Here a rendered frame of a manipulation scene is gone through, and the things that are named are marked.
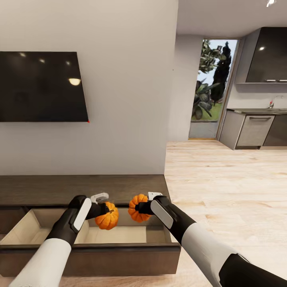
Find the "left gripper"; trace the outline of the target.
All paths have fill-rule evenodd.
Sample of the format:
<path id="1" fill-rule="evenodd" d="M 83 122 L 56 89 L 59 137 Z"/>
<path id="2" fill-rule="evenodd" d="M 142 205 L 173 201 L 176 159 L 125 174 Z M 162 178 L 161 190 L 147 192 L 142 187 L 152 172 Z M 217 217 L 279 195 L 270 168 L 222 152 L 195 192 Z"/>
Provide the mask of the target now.
<path id="1" fill-rule="evenodd" d="M 95 204 L 94 203 L 94 205 L 95 205 L 95 211 L 91 216 L 86 217 L 87 220 L 89 220 L 91 218 L 95 218 L 97 216 L 102 216 L 102 215 L 104 215 L 110 211 L 108 206 L 106 205 L 106 203 L 103 203 L 103 204 Z"/>

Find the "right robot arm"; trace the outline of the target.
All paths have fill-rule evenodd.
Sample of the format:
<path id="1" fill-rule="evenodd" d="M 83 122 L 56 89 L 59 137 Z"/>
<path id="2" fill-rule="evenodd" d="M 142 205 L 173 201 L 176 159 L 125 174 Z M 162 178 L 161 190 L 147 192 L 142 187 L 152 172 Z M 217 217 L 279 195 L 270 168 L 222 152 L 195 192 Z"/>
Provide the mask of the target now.
<path id="1" fill-rule="evenodd" d="M 287 280 L 255 266 L 243 253 L 204 229 L 161 193 L 148 192 L 140 214 L 156 215 L 213 287 L 287 287 Z"/>

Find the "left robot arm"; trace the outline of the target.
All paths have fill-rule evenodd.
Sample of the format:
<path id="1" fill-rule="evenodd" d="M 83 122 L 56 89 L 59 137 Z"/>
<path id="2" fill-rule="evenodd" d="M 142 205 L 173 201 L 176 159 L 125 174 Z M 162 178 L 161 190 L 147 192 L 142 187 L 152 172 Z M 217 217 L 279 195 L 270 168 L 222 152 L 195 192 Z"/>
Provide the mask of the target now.
<path id="1" fill-rule="evenodd" d="M 106 203 L 97 203 L 108 198 L 107 193 L 90 199 L 86 195 L 74 196 L 46 240 L 8 287 L 58 287 L 84 221 L 109 212 Z"/>

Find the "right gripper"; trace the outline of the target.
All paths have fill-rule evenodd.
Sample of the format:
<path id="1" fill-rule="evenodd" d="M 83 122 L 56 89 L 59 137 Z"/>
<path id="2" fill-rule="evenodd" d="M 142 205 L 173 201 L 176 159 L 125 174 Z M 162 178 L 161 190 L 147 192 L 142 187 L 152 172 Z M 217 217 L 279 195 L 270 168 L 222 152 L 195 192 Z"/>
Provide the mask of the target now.
<path id="1" fill-rule="evenodd" d="M 140 214 L 152 215 L 148 209 L 149 203 L 150 202 L 148 202 L 148 201 L 147 202 L 139 202 L 138 204 L 136 204 L 135 210 L 138 211 Z"/>

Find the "pumpkin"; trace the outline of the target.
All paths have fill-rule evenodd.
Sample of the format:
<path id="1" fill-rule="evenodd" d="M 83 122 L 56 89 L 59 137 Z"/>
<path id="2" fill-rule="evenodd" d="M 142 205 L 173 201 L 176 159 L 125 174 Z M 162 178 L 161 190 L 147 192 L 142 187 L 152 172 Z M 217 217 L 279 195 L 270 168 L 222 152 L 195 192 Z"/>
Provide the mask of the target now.
<path id="1" fill-rule="evenodd" d="M 100 229 L 111 230 L 118 224 L 119 213 L 118 209 L 113 203 L 105 202 L 109 208 L 109 212 L 102 216 L 95 217 L 95 224 L 99 226 Z"/>
<path id="2" fill-rule="evenodd" d="M 147 196 L 140 194 L 139 196 L 135 196 L 129 204 L 128 213 L 131 215 L 132 220 L 137 221 L 138 223 L 142 223 L 143 221 L 149 220 L 151 215 L 148 214 L 140 214 L 138 211 L 135 210 L 136 204 L 139 202 L 147 202 Z"/>

